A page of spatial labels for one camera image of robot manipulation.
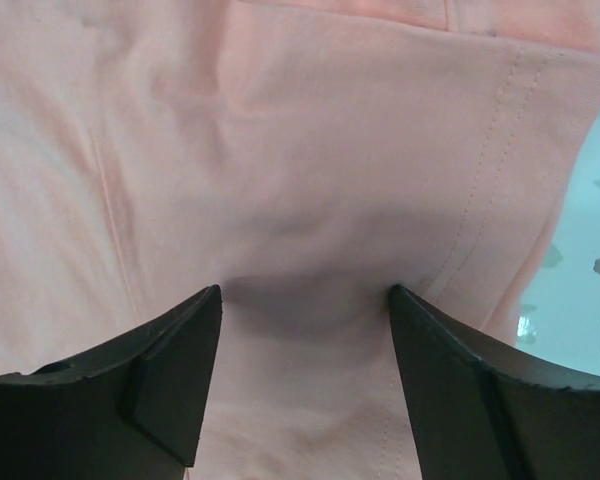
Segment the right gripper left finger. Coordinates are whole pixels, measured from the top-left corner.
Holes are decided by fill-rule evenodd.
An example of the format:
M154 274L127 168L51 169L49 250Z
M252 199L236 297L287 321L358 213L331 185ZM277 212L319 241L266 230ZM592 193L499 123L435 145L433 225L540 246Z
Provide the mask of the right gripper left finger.
M214 285L92 349L0 375L0 479L183 478L221 320Z

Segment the salmon pink t-shirt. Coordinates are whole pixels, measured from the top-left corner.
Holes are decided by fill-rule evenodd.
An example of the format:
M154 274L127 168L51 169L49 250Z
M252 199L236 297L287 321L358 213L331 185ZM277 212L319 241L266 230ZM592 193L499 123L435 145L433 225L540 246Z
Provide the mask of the salmon pink t-shirt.
M210 284L193 479L417 479L386 292L505 342L600 1L0 1L0 374Z

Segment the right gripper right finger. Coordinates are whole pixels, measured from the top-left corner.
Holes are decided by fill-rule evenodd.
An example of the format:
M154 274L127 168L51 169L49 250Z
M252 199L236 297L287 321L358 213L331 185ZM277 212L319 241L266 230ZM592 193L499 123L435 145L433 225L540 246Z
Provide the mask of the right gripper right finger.
M524 353L402 286L388 307L423 478L600 480L600 376Z

